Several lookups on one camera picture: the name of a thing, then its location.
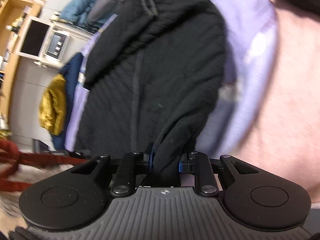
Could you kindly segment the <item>black quilted jacket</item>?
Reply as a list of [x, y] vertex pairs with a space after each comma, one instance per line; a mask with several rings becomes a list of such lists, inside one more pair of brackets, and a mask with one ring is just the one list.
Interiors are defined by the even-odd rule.
[[148, 152], [150, 178], [176, 184], [180, 156], [215, 107], [225, 55], [224, 20], [210, 0], [128, 0], [88, 56], [74, 148]]

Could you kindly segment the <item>pink blanket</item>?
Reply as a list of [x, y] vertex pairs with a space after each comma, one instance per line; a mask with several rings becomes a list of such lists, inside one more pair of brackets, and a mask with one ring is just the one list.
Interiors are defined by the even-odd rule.
[[279, 42], [258, 118], [238, 150], [254, 166], [304, 187], [319, 202], [319, 17], [270, 0]]

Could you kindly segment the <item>gold shiny folded jacket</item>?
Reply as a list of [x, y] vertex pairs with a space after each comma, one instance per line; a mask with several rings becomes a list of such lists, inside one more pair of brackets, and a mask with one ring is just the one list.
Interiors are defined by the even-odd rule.
[[40, 126], [51, 135], [60, 135], [67, 114], [66, 80], [57, 74], [44, 90], [38, 109]]

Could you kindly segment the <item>navy blue folded garment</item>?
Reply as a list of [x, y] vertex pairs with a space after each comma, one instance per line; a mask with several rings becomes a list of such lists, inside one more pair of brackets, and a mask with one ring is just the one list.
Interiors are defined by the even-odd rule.
[[52, 142], [54, 148], [57, 151], [65, 149], [65, 139], [67, 127], [71, 118], [71, 113], [73, 109], [74, 102], [74, 92], [76, 85], [78, 83], [78, 76], [80, 72], [80, 67], [83, 61], [83, 55], [81, 53], [76, 53], [60, 70], [61, 74], [66, 81], [65, 84], [65, 95], [66, 95], [66, 118], [63, 125], [63, 130], [59, 135], [52, 135]]

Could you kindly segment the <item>small white framed screen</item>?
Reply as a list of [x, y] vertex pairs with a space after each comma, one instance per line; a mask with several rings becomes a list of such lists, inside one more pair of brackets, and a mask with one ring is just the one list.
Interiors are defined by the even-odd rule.
[[69, 39], [70, 35], [66, 31], [53, 31], [44, 54], [60, 61], [65, 52]]

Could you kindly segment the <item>purple floral bed sheet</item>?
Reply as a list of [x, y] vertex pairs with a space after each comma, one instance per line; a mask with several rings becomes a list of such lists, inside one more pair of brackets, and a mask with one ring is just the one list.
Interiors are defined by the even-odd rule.
[[211, 0], [227, 30], [224, 85], [196, 141], [211, 156], [230, 152], [258, 110], [276, 51], [275, 10], [268, 0]]

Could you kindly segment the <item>light blue puffer jacket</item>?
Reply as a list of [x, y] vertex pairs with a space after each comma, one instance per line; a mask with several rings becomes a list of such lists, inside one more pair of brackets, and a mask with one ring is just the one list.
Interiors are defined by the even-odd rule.
[[97, 0], [71, 0], [60, 12], [59, 20], [90, 29], [88, 15]]

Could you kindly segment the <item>white framed dark monitor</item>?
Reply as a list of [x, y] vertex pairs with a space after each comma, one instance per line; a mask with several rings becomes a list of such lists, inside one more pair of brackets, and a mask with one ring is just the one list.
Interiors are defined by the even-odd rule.
[[17, 54], [21, 57], [39, 60], [44, 54], [44, 48], [53, 29], [53, 23], [30, 16], [20, 36]]

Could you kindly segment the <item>wooden shelf unit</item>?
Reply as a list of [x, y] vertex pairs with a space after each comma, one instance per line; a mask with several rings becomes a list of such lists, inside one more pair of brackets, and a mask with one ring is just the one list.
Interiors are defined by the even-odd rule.
[[10, 114], [11, 92], [15, 83], [16, 71], [20, 56], [17, 54], [17, 47], [26, 29], [26, 21], [23, 22], [17, 34], [6, 29], [7, 25], [11, 25], [18, 19], [25, 7], [30, 7], [29, 13], [26, 15], [26, 20], [30, 16], [39, 16], [42, 5], [28, 0], [1, 0], [1, 57], [8, 56], [8, 62], [1, 67], [3, 79], [1, 81], [1, 113], [6, 117]]

